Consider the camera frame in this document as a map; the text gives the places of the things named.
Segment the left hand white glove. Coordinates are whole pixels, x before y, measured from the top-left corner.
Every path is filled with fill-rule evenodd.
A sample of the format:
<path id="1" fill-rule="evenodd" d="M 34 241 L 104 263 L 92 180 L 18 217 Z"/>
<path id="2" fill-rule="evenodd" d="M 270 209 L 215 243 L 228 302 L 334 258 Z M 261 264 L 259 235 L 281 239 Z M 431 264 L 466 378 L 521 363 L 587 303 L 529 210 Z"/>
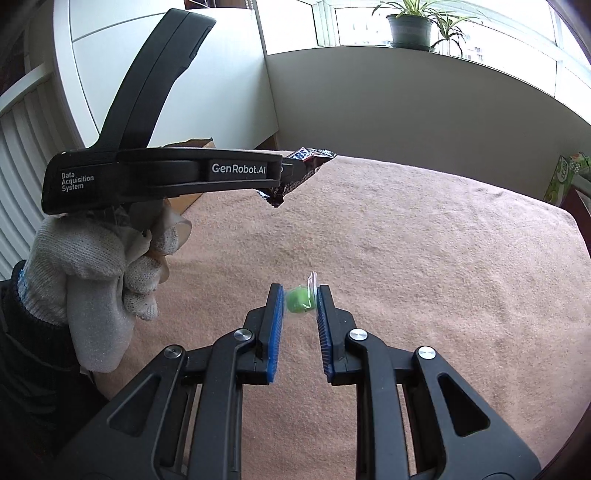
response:
<path id="1" fill-rule="evenodd" d="M 136 320 L 158 315 L 166 262 L 192 225 L 166 200 L 104 215 L 48 216 L 37 231 L 17 291 L 26 311 L 64 327 L 79 365 L 110 373 L 128 349 Z"/>

